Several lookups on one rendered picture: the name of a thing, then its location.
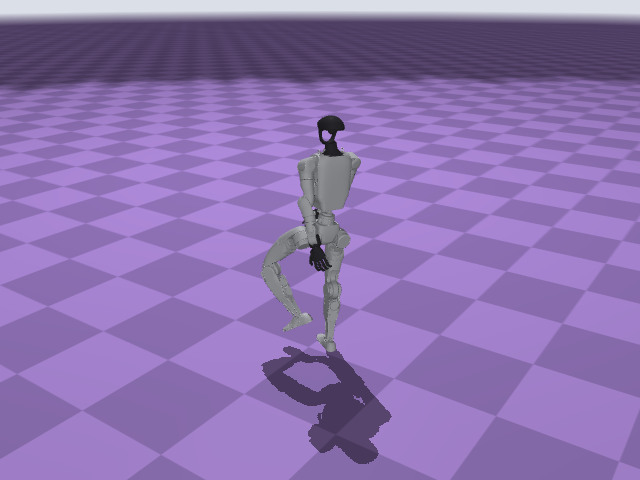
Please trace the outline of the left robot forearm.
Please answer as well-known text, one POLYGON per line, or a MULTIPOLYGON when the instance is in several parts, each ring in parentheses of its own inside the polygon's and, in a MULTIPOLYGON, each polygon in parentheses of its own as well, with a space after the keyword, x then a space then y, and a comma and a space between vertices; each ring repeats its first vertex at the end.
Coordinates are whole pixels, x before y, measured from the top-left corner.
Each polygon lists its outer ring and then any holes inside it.
MULTIPOLYGON (((305 232, 308 236, 308 242, 311 245, 317 244, 316 235, 319 231, 318 226, 316 225, 316 211, 313 211, 311 205, 306 197, 301 197, 298 200, 298 206, 301 210, 302 216, 305 222, 305 232)), ((320 237, 320 236, 319 236, 320 237)))

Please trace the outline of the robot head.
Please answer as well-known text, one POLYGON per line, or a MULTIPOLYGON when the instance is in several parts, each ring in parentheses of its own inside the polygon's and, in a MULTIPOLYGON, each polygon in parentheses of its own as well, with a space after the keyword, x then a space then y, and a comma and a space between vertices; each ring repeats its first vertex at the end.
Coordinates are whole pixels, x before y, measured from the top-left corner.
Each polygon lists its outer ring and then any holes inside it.
POLYGON ((337 131, 342 131, 345 129, 343 121, 337 116, 325 116, 321 118, 317 122, 318 131, 319 131, 319 139, 322 144, 325 145, 325 151, 322 153, 328 157, 334 156, 343 156, 342 152, 340 152, 337 148, 337 142, 335 142, 335 136, 337 131), (329 134, 332 134, 331 138, 328 141, 324 141, 322 138, 322 131, 326 130, 329 134))

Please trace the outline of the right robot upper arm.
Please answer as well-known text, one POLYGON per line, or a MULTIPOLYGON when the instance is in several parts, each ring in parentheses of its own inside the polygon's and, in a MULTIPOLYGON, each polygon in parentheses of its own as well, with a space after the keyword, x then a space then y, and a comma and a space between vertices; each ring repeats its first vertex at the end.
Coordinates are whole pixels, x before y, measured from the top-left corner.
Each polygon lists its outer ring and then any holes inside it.
POLYGON ((347 152, 347 153, 350 155, 350 157, 351 157, 351 161, 352 161, 352 164, 351 164, 351 176, 350 176, 350 186, 349 186, 349 190, 350 190, 350 187, 351 187, 351 184, 352 184, 352 182, 353 182, 353 179, 354 179, 355 173, 356 173, 356 171, 357 171, 358 167, 359 167, 359 166, 360 166, 360 164, 361 164, 361 160, 360 160, 360 158, 359 158, 357 155, 355 155, 353 152, 347 152))

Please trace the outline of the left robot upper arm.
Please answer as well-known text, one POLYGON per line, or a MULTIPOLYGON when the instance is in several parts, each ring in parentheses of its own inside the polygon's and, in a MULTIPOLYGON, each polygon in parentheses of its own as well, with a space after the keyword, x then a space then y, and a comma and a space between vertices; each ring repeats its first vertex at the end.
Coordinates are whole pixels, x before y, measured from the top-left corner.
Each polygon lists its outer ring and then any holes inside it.
POLYGON ((302 197, 306 197, 308 199, 311 208, 314 205, 313 172, 315 171, 317 165, 316 159, 316 156, 305 158, 300 160, 297 165, 297 169, 300 175, 301 189, 304 193, 302 197))

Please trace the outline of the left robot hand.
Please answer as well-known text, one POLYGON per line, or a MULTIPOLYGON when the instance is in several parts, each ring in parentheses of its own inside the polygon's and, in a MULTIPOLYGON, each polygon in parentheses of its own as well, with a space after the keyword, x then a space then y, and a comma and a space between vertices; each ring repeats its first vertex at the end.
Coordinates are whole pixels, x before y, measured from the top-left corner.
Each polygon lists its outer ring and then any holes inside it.
POLYGON ((319 235, 318 235, 318 234, 316 235, 316 239, 317 239, 317 244, 311 245, 311 244, 308 242, 308 243, 309 243, 310 248, 312 248, 312 250, 310 251, 310 254, 311 254, 311 255, 310 255, 309 262, 310 262, 310 265, 311 265, 311 266, 313 266, 313 262, 312 262, 312 261, 314 261, 314 266, 315 266, 315 269, 316 269, 317 271, 320 271, 320 270, 321 270, 321 271, 325 271, 325 269, 326 269, 326 270, 328 270, 328 269, 329 269, 329 268, 327 268, 327 267, 325 266, 325 264, 326 264, 328 267, 330 267, 330 268, 332 267, 332 265, 330 265, 330 264, 328 263, 328 261, 327 261, 327 259, 326 259, 326 257, 325 257, 325 253, 324 253, 324 251, 320 248, 321 241, 320 241, 320 237, 319 237, 319 235), (324 261, 323 261, 323 259, 324 259, 324 261), (320 263, 320 262, 321 262, 321 263, 320 263), (325 264, 324 264, 324 262, 325 262, 325 264), (318 264, 318 266, 317 266, 317 264, 318 264), (321 264, 322 264, 322 266, 321 266, 321 264), (318 267, 319 267, 319 268, 318 268, 318 267), (323 267, 324 269, 323 269, 322 267, 323 267))

